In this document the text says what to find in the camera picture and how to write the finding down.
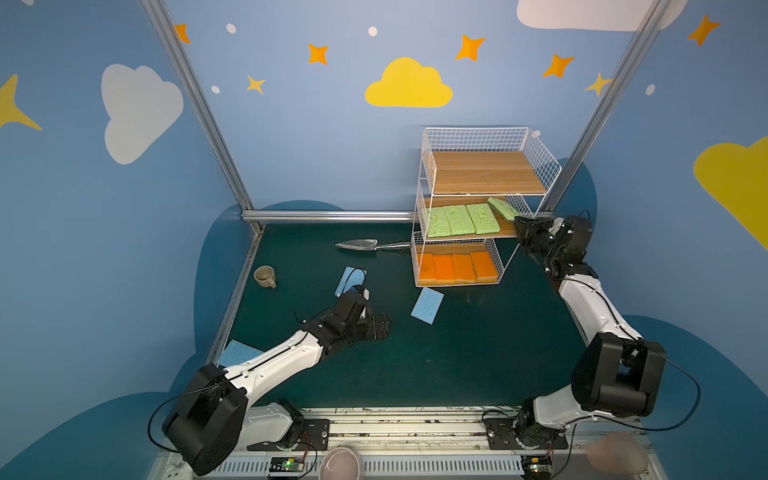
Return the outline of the green sponge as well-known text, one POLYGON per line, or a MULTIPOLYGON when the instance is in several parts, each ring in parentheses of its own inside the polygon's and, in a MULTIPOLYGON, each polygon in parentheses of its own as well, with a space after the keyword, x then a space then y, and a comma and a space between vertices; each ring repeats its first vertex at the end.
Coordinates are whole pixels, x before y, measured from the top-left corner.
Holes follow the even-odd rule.
POLYGON ((495 234, 501 231, 488 203, 468 204, 466 207, 474 222, 477 235, 495 234))
POLYGON ((506 221, 514 221, 520 215, 520 212, 510 205, 506 200, 496 197, 489 197, 487 203, 496 210, 506 221))
POLYGON ((451 228, 452 236, 476 234, 474 222, 465 205, 445 206, 444 211, 451 228))
POLYGON ((427 227, 428 238, 444 238, 452 235, 452 228, 444 207, 434 207, 429 211, 427 227))

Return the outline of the white wire wooden shelf rack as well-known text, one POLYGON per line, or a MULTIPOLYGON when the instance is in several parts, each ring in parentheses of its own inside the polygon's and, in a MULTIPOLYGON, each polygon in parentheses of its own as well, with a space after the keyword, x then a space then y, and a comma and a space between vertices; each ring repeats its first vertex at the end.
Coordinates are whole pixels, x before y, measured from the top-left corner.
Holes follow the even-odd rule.
POLYGON ((494 285, 562 167, 529 127, 428 127, 410 240, 418 287, 494 285))

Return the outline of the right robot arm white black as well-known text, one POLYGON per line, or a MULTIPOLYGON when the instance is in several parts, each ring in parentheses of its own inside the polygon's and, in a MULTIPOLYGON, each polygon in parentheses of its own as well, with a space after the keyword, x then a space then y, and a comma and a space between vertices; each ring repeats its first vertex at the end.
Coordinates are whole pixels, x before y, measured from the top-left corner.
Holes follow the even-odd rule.
POLYGON ((674 363, 661 344, 645 339, 621 316, 586 262, 591 221, 518 216, 514 225, 520 247, 556 283, 586 343, 567 386, 525 401, 518 435, 561 433, 588 419, 627 426, 632 418, 649 416, 664 370, 674 363))

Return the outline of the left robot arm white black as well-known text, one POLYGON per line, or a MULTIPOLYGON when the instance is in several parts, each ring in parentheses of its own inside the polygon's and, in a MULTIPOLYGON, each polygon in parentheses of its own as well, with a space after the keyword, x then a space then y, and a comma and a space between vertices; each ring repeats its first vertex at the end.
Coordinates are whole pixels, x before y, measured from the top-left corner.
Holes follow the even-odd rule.
POLYGON ((162 432, 171 443, 168 452, 182 461, 167 470, 167 478, 205 476, 238 448, 295 445, 302 415, 287 403, 256 403, 289 378, 357 342, 388 339, 393 322, 373 312, 368 296, 367 289, 356 285, 274 348, 233 366, 201 367, 186 389, 169 400, 173 407, 162 432))

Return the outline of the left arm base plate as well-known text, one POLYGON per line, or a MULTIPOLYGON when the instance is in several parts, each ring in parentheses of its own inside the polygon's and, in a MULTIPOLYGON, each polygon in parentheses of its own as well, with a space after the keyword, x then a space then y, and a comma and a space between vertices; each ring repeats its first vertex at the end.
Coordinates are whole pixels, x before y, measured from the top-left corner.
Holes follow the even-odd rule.
POLYGON ((246 447, 247 451, 304 451, 317 450, 324 452, 328 449, 330 439, 329 419, 303 419, 289 428, 286 435, 277 442, 261 442, 246 447))

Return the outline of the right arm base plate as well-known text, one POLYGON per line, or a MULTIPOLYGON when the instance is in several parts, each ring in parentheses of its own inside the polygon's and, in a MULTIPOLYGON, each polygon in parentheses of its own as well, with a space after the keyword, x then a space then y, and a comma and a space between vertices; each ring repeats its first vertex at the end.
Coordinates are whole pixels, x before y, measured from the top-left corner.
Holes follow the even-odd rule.
POLYGON ((517 420, 489 417, 481 420, 491 450, 567 450, 569 442, 564 430, 538 424, 518 427, 517 420))

